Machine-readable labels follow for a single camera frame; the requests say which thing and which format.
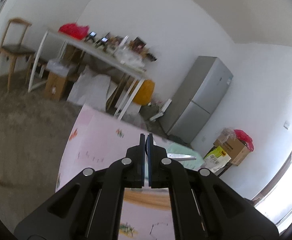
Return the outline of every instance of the wooden stool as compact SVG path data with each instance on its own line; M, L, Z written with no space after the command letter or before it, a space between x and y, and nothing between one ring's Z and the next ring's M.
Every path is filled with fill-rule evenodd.
M19 24L19 25L24 25L25 28L23 30L23 33L21 35L21 38L19 40L19 43L18 44L8 44L8 45L3 45L4 43L4 39L7 35L7 32L8 32L8 29L9 29L9 26L11 25L11 23L14 23L14 24ZM31 63L33 62L33 58L34 58L34 55L35 55L35 51L30 49L30 48L27 48L25 46L23 46L21 43L23 41L23 38L25 36L25 33L26 33L26 30L27 28L31 26L31 23L21 19L21 18L13 18L13 19L10 19L8 21L8 25L7 25L7 28L4 32L4 35L2 37L2 40L1 40L1 44L0 44L0 54L1 53L4 53L6 54L8 57L11 58L11 62L10 62L10 67L9 67L9 75L8 75L8 84L7 84L7 90L9 92L9 89L10 89L10 81L11 81L11 76L14 72L14 68L15 68L15 65L16 65L16 61L17 61L17 58L19 57L29 57L30 59L28 60L28 67L27 67L27 75L26 75L26 82L27 82L27 79L28 79L28 76L29 76L29 72L30 72L30 68L31 68Z

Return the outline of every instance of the refrigerator door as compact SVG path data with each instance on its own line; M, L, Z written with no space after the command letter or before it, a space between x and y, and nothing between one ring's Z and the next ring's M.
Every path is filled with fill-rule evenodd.
M207 112L212 114L230 86L233 74L216 58L205 80L191 99Z
M173 134L184 142L191 143L209 118L208 112L190 102L168 134Z

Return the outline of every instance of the pink plastic bag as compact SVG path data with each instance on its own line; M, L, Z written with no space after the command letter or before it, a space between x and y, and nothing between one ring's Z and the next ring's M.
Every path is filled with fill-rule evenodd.
M247 143L248 149L251 152L254 151L253 140L247 135L247 133L242 130L234 130L234 132L238 140L245 141Z
M67 23L59 28L59 32L66 33L69 36L82 40L88 35L89 26L78 26L76 23Z

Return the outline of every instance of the gray refrigerator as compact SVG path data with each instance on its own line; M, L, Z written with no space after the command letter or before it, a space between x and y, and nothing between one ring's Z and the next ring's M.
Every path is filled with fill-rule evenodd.
M159 119L164 131L190 143L228 90L233 74L217 57L199 56Z

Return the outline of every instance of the light switch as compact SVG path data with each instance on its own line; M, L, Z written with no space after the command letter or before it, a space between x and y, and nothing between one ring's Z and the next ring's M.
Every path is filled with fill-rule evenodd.
M291 125L291 123L286 121L285 124L284 124L284 128L288 130L290 125Z

